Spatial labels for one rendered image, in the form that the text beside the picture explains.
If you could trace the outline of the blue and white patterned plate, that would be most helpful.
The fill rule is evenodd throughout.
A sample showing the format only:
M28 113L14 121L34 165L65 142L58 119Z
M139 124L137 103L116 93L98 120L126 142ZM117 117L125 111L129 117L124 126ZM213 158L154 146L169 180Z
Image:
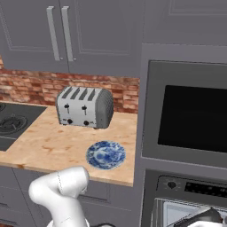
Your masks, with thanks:
M103 140L91 145L86 152L86 161L101 170L118 168L126 159L125 148L117 142Z

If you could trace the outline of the grey cupboard above microwave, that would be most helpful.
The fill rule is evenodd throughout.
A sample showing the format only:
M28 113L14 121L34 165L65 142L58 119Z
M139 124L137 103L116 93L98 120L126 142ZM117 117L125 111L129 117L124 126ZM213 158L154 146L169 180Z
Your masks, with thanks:
M227 0L145 0L143 42L227 46Z

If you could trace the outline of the grey tall cabinet housing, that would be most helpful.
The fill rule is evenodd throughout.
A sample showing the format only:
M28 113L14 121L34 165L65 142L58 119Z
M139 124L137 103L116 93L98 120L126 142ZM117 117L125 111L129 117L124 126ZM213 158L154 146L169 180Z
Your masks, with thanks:
M143 44L133 206L136 227L227 213L227 47Z

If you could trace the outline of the built-in grey microwave oven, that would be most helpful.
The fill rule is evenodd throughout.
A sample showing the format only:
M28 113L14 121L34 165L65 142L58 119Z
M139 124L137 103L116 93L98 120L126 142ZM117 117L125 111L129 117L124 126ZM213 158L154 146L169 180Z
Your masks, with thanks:
M142 155L227 168L227 65L149 62Z

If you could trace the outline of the grey base drawer front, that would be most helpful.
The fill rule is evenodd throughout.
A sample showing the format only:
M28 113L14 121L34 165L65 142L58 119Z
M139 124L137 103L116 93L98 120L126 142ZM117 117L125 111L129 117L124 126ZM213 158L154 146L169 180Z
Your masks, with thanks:
M20 188L11 168L0 166L0 186L17 190Z

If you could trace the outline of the grey wall cupboard door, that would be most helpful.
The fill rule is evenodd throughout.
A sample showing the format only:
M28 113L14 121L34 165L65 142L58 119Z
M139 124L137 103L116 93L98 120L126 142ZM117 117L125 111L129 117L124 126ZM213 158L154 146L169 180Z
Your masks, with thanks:
M72 74L138 77L140 0L60 0L69 6Z
M61 61L53 56L46 8L53 5ZM0 55L13 70L68 71L59 0L0 0Z

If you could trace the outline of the grey base cupboard door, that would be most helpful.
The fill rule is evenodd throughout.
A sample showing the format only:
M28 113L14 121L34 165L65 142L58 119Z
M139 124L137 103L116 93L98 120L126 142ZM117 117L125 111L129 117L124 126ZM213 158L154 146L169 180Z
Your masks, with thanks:
M104 183L91 180L79 196L91 226L139 227L134 183Z

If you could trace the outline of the silver four-slot toaster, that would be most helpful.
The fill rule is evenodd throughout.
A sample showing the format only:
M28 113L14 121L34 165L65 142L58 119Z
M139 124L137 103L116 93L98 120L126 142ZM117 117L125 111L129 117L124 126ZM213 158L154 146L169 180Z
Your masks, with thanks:
M114 98L106 89L65 87L56 98L59 123L107 129L114 114Z

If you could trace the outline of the black hob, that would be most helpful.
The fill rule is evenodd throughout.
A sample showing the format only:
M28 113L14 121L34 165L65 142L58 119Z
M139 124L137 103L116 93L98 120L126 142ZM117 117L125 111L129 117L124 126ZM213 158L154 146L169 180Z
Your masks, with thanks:
M6 152L45 109L0 102L0 151Z

